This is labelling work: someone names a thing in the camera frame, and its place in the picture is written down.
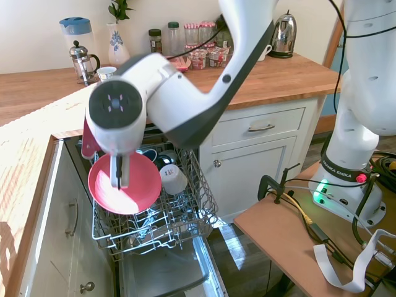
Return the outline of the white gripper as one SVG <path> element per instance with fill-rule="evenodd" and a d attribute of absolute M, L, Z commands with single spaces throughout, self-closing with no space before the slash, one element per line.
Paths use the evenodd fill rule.
<path fill-rule="evenodd" d="M 100 146 L 96 142 L 89 126 L 84 123 L 82 134 L 81 155 L 84 159 L 90 160 L 100 151 Z M 110 156 L 110 183 L 117 189 L 129 186 L 130 155 Z"/>

